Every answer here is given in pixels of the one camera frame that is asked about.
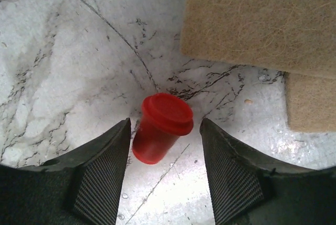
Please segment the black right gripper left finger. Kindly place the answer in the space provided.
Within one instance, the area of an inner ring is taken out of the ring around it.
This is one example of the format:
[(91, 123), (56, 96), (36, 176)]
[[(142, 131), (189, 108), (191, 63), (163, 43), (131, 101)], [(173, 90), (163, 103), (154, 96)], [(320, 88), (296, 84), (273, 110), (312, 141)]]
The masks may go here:
[(40, 166), (1, 166), (1, 224), (115, 224), (131, 121)]

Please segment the red capsule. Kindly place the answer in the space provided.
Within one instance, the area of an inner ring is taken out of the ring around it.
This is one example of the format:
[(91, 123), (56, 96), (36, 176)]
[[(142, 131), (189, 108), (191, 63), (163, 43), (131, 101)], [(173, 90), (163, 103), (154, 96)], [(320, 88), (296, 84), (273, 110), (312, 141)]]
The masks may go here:
[(181, 136), (191, 132), (193, 112), (187, 103), (168, 93), (146, 97), (141, 110), (132, 151), (139, 161), (154, 165), (163, 159)]

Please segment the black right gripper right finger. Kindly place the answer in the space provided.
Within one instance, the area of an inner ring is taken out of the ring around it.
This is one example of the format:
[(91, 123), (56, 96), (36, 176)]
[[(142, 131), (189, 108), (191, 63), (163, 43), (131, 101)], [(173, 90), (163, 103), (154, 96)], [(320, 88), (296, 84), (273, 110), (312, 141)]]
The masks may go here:
[(216, 224), (335, 224), (335, 168), (270, 157), (213, 121), (200, 125)]

